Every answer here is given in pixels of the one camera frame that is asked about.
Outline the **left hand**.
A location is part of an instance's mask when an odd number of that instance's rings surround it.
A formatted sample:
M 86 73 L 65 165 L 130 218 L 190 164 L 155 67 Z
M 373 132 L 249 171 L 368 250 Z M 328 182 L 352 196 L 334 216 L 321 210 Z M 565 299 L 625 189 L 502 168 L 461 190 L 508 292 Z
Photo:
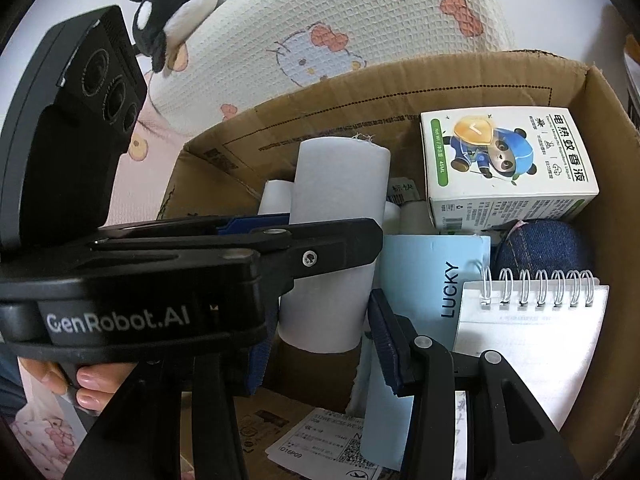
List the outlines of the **left hand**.
M 21 367 L 57 396 L 64 396 L 68 381 L 52 362 L 19 358 Z M 76 373 L 76 401 L 86 410 L 102 412 L 136 366 L 131 363 L 96 364 L 81 367 Z

